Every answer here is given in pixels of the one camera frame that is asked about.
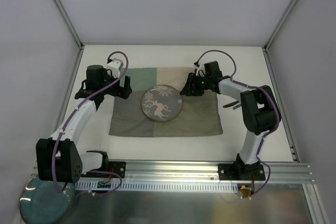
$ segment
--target metal frame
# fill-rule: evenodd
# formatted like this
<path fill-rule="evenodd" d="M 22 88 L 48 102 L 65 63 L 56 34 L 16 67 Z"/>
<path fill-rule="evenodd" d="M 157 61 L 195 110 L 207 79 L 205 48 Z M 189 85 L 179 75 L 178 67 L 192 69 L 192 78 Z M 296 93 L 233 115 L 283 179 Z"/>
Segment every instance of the metal frame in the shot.
<path fill-rule="evenodd" d="M 275 38 L 279 34 L 281 28 L 284 26 L 286 20 L 288 19 L 289 15 L 292 13 L 292 11 L 293 11 L 294 7 L 296 6 L 296 4 L 298 3 L 298 1 L 299 0 L 290 0 L 285 12 L 282 14 L 278 24 L 276 25 L 274 31 L 272 32 L 270 38 L 268 39 L 268 41 L 265 45 L 266 52 L 268 52 L 268 49 L 270 48 L 273 41 L 275 40 Z"/>
<path fill-rule="evenodd" d="M 192 43 L 192 42 L 188 42 L 188 43 L 107 43 L 107 42 L 103 42 L 103 43 L 98 43 L 98 42 L 83 42 L 84 46 L 210 46 L 210 47 L 222 47 L 222 46 L 226 46 L 226 47 L 263 47 L 263 44 L 260 45 L 249 45 L 249 44 L 241 44 L 241 45 L 237 45 L 237 44 L 225 44 L 225 45 L 219 45 L 219 44 L 210 44 L 210 43 L 205 43 L 205 44 L 201 44 L 201 43 Z"/>
<path fill-rule="evenodd" d="M 76 79 L 76 75 L 77 75 L 77 72 L 78 72 L 78 69 L 79 69 L 80 61 L 82 60 L 84 48 L 85 48 L 84 46 L 81 47 L 81 49 L 77 53 L 75 65 L 73 66 L 73 69 L 72 69 L 71 77 L 70 77 L 70 80 L 69 80 L 68 85 L 67 85 L 67 91 L 66 91 L 66 93 L 63 97 L 63 103 L 62 103 L 62 106 L 59 110 L 57 120 L 56 120 L 56 123 L 55 123 L 55 126 L 54 126 L 54 130 L 56 130 L 58 128 L 58 126 L 62 123 L 62 121 L 64 120 L 64 117 L 65 117 L 65 114 L 67 112 L 67 107 L 68 107 L 68 103 L 69 103 L 69 100 L 70 100 L 72 88 L 74 87 L 73 84 L 75 83 L 75 79 Z"/>
<path fill-rule="evenodd" d="M 80 38 L 67 14 L 67 12 L 65 11 L 65 8 L 61 2 L 61 0 L 52 0 L 53 3 L 56 5 L 57 10 L 59 11 L 63 21 L 65 22 L 67 28 L 70 31 L 70 34 L 72 36 L 72 38 L 74 39 L 75 43 L 77 44 L 77 46 L 81 49 L 83 46 L 83 43 L 80 41 Z"/>
<path fill-rule="evenodd" d="M 304 194 L 310 210 L 310 215 L 314 224 L 330 223 L 328 216 L 321 204 L 320 195 L 316 185 L 302 185 Z"/>
<path fill-rule="evenodd" d="M 297 141 L 293 138 L 291 129 L 289 127 L 289 122 L 288 122 L 288 118 L 287 118 L 287 115 L 286 115 L 286 110 L 284 108 L 284 103 L 281 99 L 280 91 L 279 91 L 279 88 L 278 88 L 278 83 L 277 83 L 276 77 L 275 77 L 274 72 L 273 72 L 272 64 L 271 64 L 270 59 L 269 59 L 269 54 L 266 52 L 265 49 L 263 49 L 263 53 L 264 53 L 268 73 L 269 73 L 269 76 L 271 78 L 271 82 L 272 82 L 272 86 L 273 86 L 273 89 L 274 89 L 275 97 L 277 99 L 279 110 L 281 112 L 282 122 L 284 124 L 283 126 L 285 128 L 286 136 L 287 136 L 290 147 L 293 148 L 293 150 L 294 150 L 294 155 L 296 157 L 296 160 L 299 162 L 301 160 L 301 157 L 300 157 L 300 152 L 297 148 L 297 146 L 298 146 Z"/>
<path fill-rule="evenodd" d="M 105 188 L 99 187 L 99 182 L 104 179 L 87 178 L 80 179 L 75 183 L 76 190 L 97 190 L 104 191 Z M 111 189 L 116 188 L 119 185 L 119 181 L 114 179 L 108 182 Z M 231 193 L 238 192 L 237 183 L 198 183 L 198 182 L 146 182 L 146 181 L 133 181 L 123 180 L 122 185 L 118 190 L 121 191 L 164 191 L 164 192 L 198 192 L 198 193 Z"/>
<path fill-rule="evenodd" d="M 64 119 L 67 104 L 70 99 L 73 84 L 77 75 L 77 71 L 80 65 L 81 57 L 83 54 L 83 43 L 80 40 L 61 0 L 52 0 L 56 5 L 62 19 L 64 20 L 67 28 L 69 29 L 75 43 L 79 47 L 80 51 L 77 55 L 77 59 L 72 71 L 71 78 L 67 85 L 68 89 L 64 96 L 62 107 L 59 111 L 55 128 Z M 268 49 L 276 39 L 277 35 L 281 31 L 286 20 L 290 16 L 292 10 L 296 6 L 298 0 L 291 0 L 286 10 L 281 16 L 278 24 L 264 46 L 264 56 L 266 65 L 271 77 L 272 85 L 275 91 L 280 111 L 282 113 L 283 124 L 285 127 L 286 135 L 289 141 L 290 147 L 294 150 L 296 160 L 300 161 L 300 153 L 297 149 L 296 140 L 292 137 L 288 118 L 286 116 L 285 108 L 281 100 L 280 91 L 278 89 L 276 77 L 274 75 L 271 62 L 269 60 Z M 217 165 L 225 162 L 183 162 L 183 161 L 126 161 L 127 173 L 125 181 L 128 183 L 141 182 L 144 185 L 154 185 L 157 183 L 199 183 L 200 185 L 223 183 L 218 180 Z M 311 212 L 311 216 L 314 223 L 329 223 L 327 215 L 323 210 L 319 194 L 313 179 L 310 166 L 304 163 L 269 163 L 271 167 L 270 184 L 302 184 L 304 192 L 306 193 L 307 203 Z M 37 176 L 37 167 L 35 165 L 32 176 Z M 241 181 L 231 181 L 229 183 L 248 183 Z"/>

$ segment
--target round disc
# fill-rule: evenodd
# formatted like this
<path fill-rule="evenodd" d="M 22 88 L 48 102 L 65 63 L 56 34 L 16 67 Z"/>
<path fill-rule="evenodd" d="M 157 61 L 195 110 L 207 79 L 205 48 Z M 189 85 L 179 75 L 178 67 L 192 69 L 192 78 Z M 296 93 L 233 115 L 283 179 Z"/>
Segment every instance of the round disc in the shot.
<path fill-rule="evenodd" d="M 181 112 L 183 100 L 171 86 L 158 85 L 146 91 L 141 99 L 143 113 L 152 120 L 167 122 Z"/>
<path fill-rule="evenodd" d="M 52 181 L 42 181 L 36 177 L 29 182 L 21 196 L 21 217 L 26 223 L 54 223 L 69 209 L 74 194 L 73 184 L 68 184 L 64 193 L 59 193 Z"/>

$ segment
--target green cloth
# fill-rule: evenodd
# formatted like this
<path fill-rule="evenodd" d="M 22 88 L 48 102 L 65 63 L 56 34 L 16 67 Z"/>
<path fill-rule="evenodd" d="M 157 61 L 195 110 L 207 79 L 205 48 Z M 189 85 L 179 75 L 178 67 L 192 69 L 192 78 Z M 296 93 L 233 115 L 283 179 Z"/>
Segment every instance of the green cloth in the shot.
<path fill-rule="evenodd" d="M 132 137 L 213 136 L 223 133 L 218 114 L 217 95 L 205 91 L 201 97 L 183 96 L 180 114 L 168 122 L 154 122 L 141 109 L 146 90 L 158 85 L 170 85 L 181 90 L 193 68 L 129 69 L 133 92 L 128 99 L 115 98 L 110 135 Z"/>

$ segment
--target white wall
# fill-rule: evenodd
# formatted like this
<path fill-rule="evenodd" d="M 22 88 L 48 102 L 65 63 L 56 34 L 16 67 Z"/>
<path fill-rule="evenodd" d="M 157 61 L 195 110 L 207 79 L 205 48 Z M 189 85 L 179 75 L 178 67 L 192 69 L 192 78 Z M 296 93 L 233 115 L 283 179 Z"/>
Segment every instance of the white wall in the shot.
<path fill-rule="evenodd" d="M 62 0 L 83 42 L 263 46 L 290 0 Z"/>
<path fill-rule="evenodd" d="M 311 163 L 331 223 L 336 223 L 336 4 L 300 0 L 270 51 L 302 161 Z"/>
<path fill-rule="evenodd" d="M 0 0 L 0 216 L 11 223 L 48 137 L 77 47 L 51 0 Z"/>

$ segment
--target table surface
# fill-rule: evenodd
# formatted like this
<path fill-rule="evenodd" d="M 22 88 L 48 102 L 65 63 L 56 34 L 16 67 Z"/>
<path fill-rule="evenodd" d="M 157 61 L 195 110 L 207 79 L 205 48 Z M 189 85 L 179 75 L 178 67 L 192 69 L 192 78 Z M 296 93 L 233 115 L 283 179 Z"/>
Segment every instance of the table surface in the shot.
<path fill-rule="evenodd" d="M 116 191 L 103 197 L 83 194 L 61 224 L 313 224 L 302 185 L 267 185 L 249 200 L 233 204 L 234 194 Z"/>
<path fill-rule="evenodd" d="M 69 100 L 67 114 L 74 96 L 86 78 L 89 65 L 106 67 L 107 57 L 113 51 L 123 51 L 129 58 L 129 68 L 192 67 L 199 56 L 210 49 L 229 53 L 237 63 L 235 79 L 261 86 L 271 85 L 266 62 L 260 47 L 209 47 L 209 46 L 85 46 L 75 84 Z M 233 64 L 220 53 L 211 52 L 203 63 L 217 60 L 223 75 L 230 75 Z M 77 145 L 79 153 L 87 150 L 107 151 L 111 159 L 151 159 L 181 161 L 234 161 L 243 146 L 246 128 L 241 108 L 224 109 L 234 100 L 218 95 L 219 115 L 223 134 L 207 137 L 117 137 L 109 135 L 114 98 L 106 96 L 97 113 L 85 127 Z M 279 129 L 266 138 L 261 159 L 272 162 L 292 162 L 291 151 L 282 122 Z"/>

